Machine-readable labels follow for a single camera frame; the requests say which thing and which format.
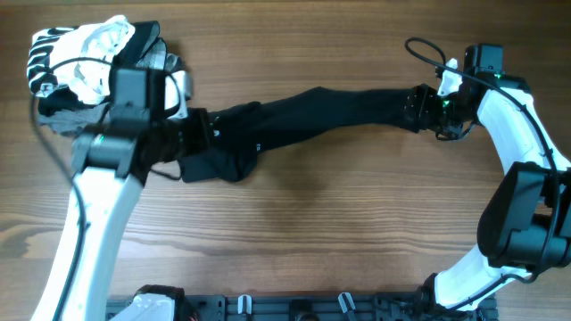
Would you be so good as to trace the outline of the black t-shirt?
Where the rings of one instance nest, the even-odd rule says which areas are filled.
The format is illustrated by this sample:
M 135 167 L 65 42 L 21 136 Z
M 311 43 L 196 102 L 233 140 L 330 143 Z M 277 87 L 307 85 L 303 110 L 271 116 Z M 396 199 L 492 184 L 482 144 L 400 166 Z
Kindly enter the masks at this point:
M 351 92 L 318 86 L 275 102 L 211 111 L 209 121 L 217 135 L 205 152 L 178 161 L 182 181 L 242 181 L 257 166 L 261 153 L 335 128 L 381 124 L 417 133 L 419 125 L 404 113 L 411 93 L 410 89 Z

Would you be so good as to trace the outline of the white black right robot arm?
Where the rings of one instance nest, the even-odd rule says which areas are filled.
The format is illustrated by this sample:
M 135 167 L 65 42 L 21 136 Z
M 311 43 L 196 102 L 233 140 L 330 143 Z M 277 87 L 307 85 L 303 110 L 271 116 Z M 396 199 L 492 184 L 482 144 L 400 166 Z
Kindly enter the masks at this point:
M 405 115 L 439 141 L 486 129 L 504 177 L 484 209 L 476 245 L 418 289 L 418 316 L 464 317 L 501 287 L 531 284 L 570 263 L 570 162 L 550 139 L 523 78 L 503 69 L 500 45 L 467 48 L 464 62 L 424 57 L 441 80 L 415 88 Z

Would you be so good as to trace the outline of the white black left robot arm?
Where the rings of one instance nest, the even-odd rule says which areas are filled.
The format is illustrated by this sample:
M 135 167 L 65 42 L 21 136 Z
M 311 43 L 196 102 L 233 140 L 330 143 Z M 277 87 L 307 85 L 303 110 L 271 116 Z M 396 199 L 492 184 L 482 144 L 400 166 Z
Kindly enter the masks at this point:
M 35 320 L 102 320 L 121 238 L 153 165 L 205 150 L 205 110 L 189 110 L 184 70 L 116 69 L 110 120 L 73 144 L 67 215 Z

